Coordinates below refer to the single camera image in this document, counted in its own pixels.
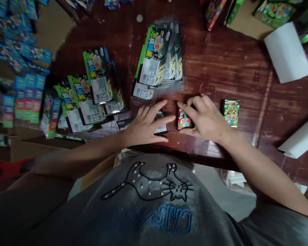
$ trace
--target gray t-shirt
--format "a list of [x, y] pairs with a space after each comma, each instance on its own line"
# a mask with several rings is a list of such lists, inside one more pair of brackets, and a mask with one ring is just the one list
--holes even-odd
[[265, 205], [237, 223], [182, 161], [144, 154], [66, 202], [59, 187], [0, 194], [0, 245], [308, 245], [308, 218]]

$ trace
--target wooden table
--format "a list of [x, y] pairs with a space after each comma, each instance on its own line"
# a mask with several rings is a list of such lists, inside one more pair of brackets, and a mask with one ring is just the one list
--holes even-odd
[[[156, 19], [174, 16], [181, 22], [184, 44], [184, 75], [188, 87], [183, 93], [166, 96], [165, 111], [177, 113], [176, 102], [200, 92], [201, 84], [215, 88], [214, 102], [240, 100], [239, 131], [264, 154], [276, 162], [294, 182], [308, 186], [308, 151], [299, 159], [291, 159], [277, 147], [308, 120], [308, 77], [280, 84], [262, 42], [216, 25], [206, 31], [203, 9], [197, 1], [135, 0], [122, 5], [121, 11], [108, 11], [96, 2], [91, 14], [80, 11], [80, 22], [66, 40], [52, 67], [60, 78], [85, 73], [82, 52], [104, 45], [115, 61], [128, 105], [141, 47], [147, 27]], [[137, 22], [141, 14], [142, 22]], [[131, 112], [115, 116], [129, 118]], [[180, 135], [176, 122], [168, 125], [169, 143], [137, 146], [146, 152], [176, 155], [204, 165], [237, 169], [228, 153], [211, 141]], [[95, 140], [117, 131], [115, 122], [108, 122], [92, 132], [73, 136]]]

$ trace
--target white paper roll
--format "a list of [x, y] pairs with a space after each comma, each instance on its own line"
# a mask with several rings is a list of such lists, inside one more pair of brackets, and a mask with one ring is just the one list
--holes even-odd
[[308, 59], [293, 22], [281, 26], [264, 41], [281, 83], [308, 75]]
[[308, 121], [278, 149], [284, 151], [284, 155], [294, 159], [304, 154], [308, 150]]

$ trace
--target hand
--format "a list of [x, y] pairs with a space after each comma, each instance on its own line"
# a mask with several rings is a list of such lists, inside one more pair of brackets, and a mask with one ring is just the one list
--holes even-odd
[[163, 100], [153, 105], [152, 107], [142, 106], [138, 110], [137, 117], [133, 120], [127, 129], [122, 131], [124, 140], [126, 141], [126, 145], [128, 147], [133, 145], [169, 141], [165, 137], [154, 135], [156, 129], [176, 119], [176, 116], [172, 115], [154, 121], [158, 111], [166, 104], [167, 100]]
[[188, 99], [187, 104], [182, 102], [177, 102], [177, 104], [195, 124], [193, 129], [185, 128], [180, 130], [181, 134], [204, 138], [224, 146], [232, 138], [231, 136], [237, 133], [226, 122], [211, 99], [204, 94], [201, 94], [201, 97], [195, 96]]

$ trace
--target finger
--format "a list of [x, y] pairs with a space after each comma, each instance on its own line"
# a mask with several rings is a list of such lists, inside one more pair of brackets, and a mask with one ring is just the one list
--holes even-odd
[[141, 116], [141, 114], [143, 113], [144, 108], [145, 108], [145, 105], [141, 106], [141, 107], [138, 109], [137, 116]]
[[210, 97], [208, 97], [207, 95], [205, 95], [205, 94], [201, 94], [201, 98], [202, 98], [202, 100], [203, 100], [203, 102], [204, 102], [204, 104], [206, 105], [206, 106], [208, 106], [208, 107], [212, 107], [212, 108], [215, 108], [216, 106], [215, 106], [215, 104], [213, 103], [213, 101], [211, 101], [211, 99], [210, 99]]
[[146, 117], [147, 115], [147, 112], [149, 111], [150, 107], [149, 106], [146, 106], [143, 110], [143, 113], [141, 114], [142, 117]]
[[151, 139], [150, 139], [150, 142], [149, 144], [153, 144], [155, 142], [169, 142], [169, 140], [166, 138], [166, 137], [162, 137], [162, 136], [153, 136]]
[[178, 105], [179, 108], [181, 108], [183, 111], [185, 111], [186, 114], [188, 114], [188, 116], [190, 118], [195, 119], [197, 117], [198, 112], [195, 109], [193, 109], [191, 106], [186, 105], [182, 102], [177, 102], [177, 105]]
[[191, 97], [190, 99], [188, 99], [187, 105], [188, 106], [194, 105], [198, 112], [203, 112], [206, 106], [202, 101], [202, 98], [199, 96]]
[[158, 102], [157, 104], [153, 105], [150, 110], [148, 111], [147, 115], [146, 115], [146, 119], [149, 122], [152, 122], [155, 118], [155, 116], [157, 115], [158, 111], [167, 104], [167, 100], [163, 100], [161, 102]]
[[185, 134], [193, 137], [200, 137], [200, 134], [196, 128], [184, 128], [179, 131], [180, 134]]
[[200, 96], [194, 97], [194, 106], [196, 107], [197, 111], [200, 113], [204, 112], [207, 109], [206, 105], [204, 104]]
[[176, 119], [176, 116], [175, 115], [172, 115], [172, 116], [167, 116], [167, 117], [164, 117], [163, 119], [160, 119], [160, 120], [157, 120], [157, 121], [154, 121], [152, 123], [152, 126], [155, 128], [155, 129], [158, 129], [160, 128], [161, 126], [163, 126], [164, 124], [167, 124], [171, 121], [174, 121]]

